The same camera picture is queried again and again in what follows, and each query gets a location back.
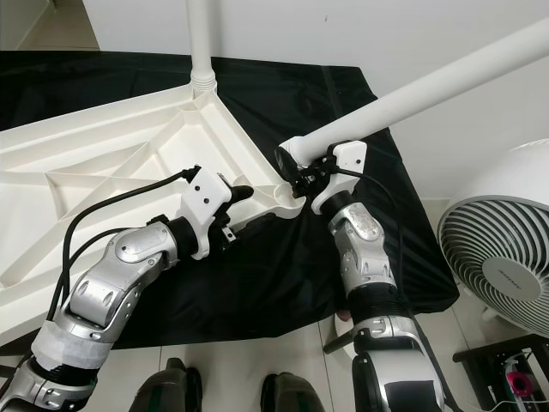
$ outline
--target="black tablecloth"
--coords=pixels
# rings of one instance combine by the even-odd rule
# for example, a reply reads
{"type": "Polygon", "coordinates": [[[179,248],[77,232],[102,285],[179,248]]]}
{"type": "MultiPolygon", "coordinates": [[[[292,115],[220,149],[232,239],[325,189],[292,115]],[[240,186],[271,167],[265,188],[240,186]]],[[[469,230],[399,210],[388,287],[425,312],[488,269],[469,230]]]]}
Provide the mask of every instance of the black tablecloth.
{"type": "MultiPolygon", "coordinates": [[[[215,58],[218,92],[275,165],[275,148],[376,97],[358,68],[215,58]]],[[[190,80],[187,56],[110,52],[2,52],[0,129],[173,88],[190,80]]],[[[395,197],[404,227],[403,289],[415,312],[439,312],[458,293],[398,149],[383,130],[367,139],[365,172],[395,197]]],[[[396,266],[396,222],[375,186],[356,195],[382,223],[396,266]]],[[[252,222],[221,256],[163,274],[142,299],[119,347],[278,336],[345,306],[339,258],[322,217],[252,222]]]]}

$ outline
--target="floor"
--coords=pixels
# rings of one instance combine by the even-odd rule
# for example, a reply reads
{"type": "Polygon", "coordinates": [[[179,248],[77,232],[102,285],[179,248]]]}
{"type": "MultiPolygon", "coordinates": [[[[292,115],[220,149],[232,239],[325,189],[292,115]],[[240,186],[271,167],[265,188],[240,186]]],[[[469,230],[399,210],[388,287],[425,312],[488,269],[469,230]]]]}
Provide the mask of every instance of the floor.
{"type": "MultiPolygon", "coordinates": [[[[56,13],[42,26],[29,50],[99,50],[81,0],[56,3],[56,13]]],[[[433,227],[445,203],[424,201],[433,227]]],[[[461,297],[450,309],[420,315],[419,321],[457,402],[469,412],[476,410],[471,405],[478,404],[465,371],[451,360],[452,355],[524,332],[499,318],[481,320],[484,307],[460,288],[461,297]]],[[[113,351],[84,410],[128,410],[142,382],[162,369],[168,358],[176,356],[187,366],[199,369],[204,384],[204,411],[258,411],[262,379],[269,373],[289,371],[311,382],[326,412],[348,412],[354,410],[351,359],[343,350],[330,355],[322,351],[334,336],[334,320],[328,318],[275,339],[113,351]]],[[[13,364],[17,359],[2,361],[13,364]]]]}
{"type": "Polygon", "coordinates": [[[99,45],[82,0],[56,0],[56,11],[44,22],[27,50],[96,52],[99,45]]]}

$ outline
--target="fan grille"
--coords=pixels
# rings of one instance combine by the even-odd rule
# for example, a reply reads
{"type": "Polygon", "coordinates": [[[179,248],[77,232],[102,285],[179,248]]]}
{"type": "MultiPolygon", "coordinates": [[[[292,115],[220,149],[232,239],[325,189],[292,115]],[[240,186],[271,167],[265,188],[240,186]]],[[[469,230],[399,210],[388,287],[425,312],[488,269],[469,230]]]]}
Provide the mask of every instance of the fan grille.
{"type": "Polygon", "coordinates": [[[452,209],[440,228],[440,244],[455,275],[509,320],[549,336],[549,213],[507,200],[482,200],[452,209]],[[485,277],[489,258],[521,264],[540,283],[530,301],[500,292],[485,277]]]}

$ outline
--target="white tube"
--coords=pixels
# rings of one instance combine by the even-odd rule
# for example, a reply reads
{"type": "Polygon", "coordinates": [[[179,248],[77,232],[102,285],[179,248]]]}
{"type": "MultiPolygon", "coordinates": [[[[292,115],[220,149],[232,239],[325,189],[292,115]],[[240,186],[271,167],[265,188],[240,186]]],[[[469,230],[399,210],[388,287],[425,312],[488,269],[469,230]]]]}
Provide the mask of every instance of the white tube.
{"type": "Polygon", "coordinates": [[[192,59],[190,84],[196,94],[202,94],[217,88],[210,52],[208,0],[187,0],[187,19],[192,59]]]}
{"type": "Polygon", "coordinates": [[[334,122],[281,144],[300,166],[330,144],[359,140],[549,55],[549,18],[480,49],[334,122]]]}

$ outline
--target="electric fan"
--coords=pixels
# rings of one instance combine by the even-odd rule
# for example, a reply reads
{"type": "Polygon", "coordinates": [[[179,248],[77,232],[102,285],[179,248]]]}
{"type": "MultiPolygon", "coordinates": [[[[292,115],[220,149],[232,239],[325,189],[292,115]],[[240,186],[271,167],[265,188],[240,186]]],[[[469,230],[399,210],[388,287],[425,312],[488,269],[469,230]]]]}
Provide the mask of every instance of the electric fan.
{"type": "Polygon", "coordinates": [[[450,201],[438,240],[454,274],[503,318],[549,336],[549,139],[504,154],[450,201]]]}

